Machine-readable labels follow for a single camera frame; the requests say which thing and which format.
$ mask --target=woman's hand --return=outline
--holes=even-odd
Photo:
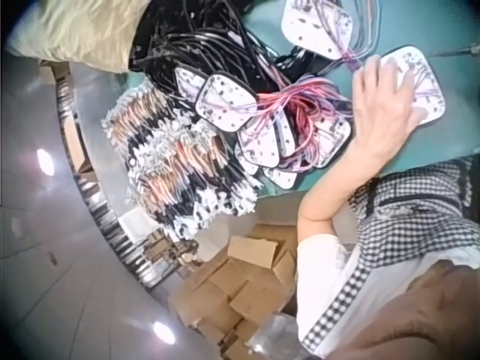
[[[353,76],[355,138],[350,155],[375,176],[401,149],[409,135],[427,115],[413,108],[415,80],[408,70],[398,87],[398,65],[390,58],[382,67],[371,56]]]
[[[427,115],[413,109],[415,88],[409,71],[398,87],[394,60],[380,68],[372,56],[353,78],[355,138],[327,173],[307,192],[298,210],[298,241],[315,234],[335,234],[332,218],[365,182],[376,176],[398,153]]]

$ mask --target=white shirt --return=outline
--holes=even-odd
[[[319,234],[298,246],[298,338],[302,341],[352,275],[359,259],[355,247],[347,261],[345,247],[333,235]],[[407,290],[439,260],[480,268],[478,247],[461,247],[429,253],[421,259],[373,270],[355,301],[317,347],[314,355],[327,356],[352,339],[387,302]]]

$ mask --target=checkered apron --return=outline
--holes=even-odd
[[[314,353],[348,310],[372,270],[435,251],[480,246],[478,224],[464,218],[472,158],[375,178],[349,204],[358,221],[358,264],[302,341]]]

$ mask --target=cardboard box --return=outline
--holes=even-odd
[[[233,236],[226,254],[233,259],[270,269],[277,246],[278,243],[275,241]]]
[[[265,239],[233,236],[227,254],[230,258],[259,267],[251,271],[248,280],[270,287],[293,287],[296,264],[289,246]]]
[[[207,319],[200,320],[196,329],[210,344],[218,345],[225,338],[225,334]]]
[[[145,257],[149,261],[154,263],[162,256],[163,252],[166,251],[168,248],[170,248],[170,243],[166,239],[158,241],[153,244],[153,246],[148,247],[145,250]]]
[[[191,276],[185,280],[184,285],[192,290],[195,290],[208,278],[210,278],[210,275],[217,271],[224,263],[227,262],[227,260],[227,248],[225,247],[210,261],[204,262]]]
[[[73,163],[73,170],[89,182],[97,182],[97,176],[95,175],[95,171],[85,150],[85,145],[83,144],[80,127],[74,117],[68,116],[64,121],[63,127],[68,152],[70,153]]]
[[[293,259],[297,257],[299,243],[296,226],[258,224],[250,231],[248,237],[276,241],[289,250]]]
[[[234,311],[257,325],[262,325],[287,300],[285,292],[248,281],[230,302]]]
[[[254,336],[258,329],[258,324],[243,319],[235,328],[234,334],[240,341],[246,344]]]
[[[210,276],[209,280],[230,298],[234,298],[245,285],[248,277],[258,270],[256,266],[246,262],[229,259]]]
[[[209,280],[195,290],[183,285],[169,297],[170,310],[177,313],[186,326],[197,327],[205,320],[225,335],[242,320],[229,302],[228,295]]]
[[[264,356],[248,349],[241,341],[233,343],[222,357],[228,360],[266,360]]]

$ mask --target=table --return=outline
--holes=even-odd
[[[343,0],[348,11],[350,0]],[[380,0],[379,54],[413,45],[423,53],[452,50],[479,41],[478,19],[466,1]],[[280,54],[292,45],[283,36],[280,23],[285,0],[272,0],[256,6],[244,23],[256,36]],[[445,115],[420,127],[401,153],[385,168],[393,173],[480,152],[479,74],[480,61],[470,57],[434,58],[430,64],[442,86],[447,109]],[[340,92],[351,96],[352,74],[345,67],[327,76]],[[265,184],[263,196],[305,191],[325,173],[307,174],[294,189],[285,191]]]

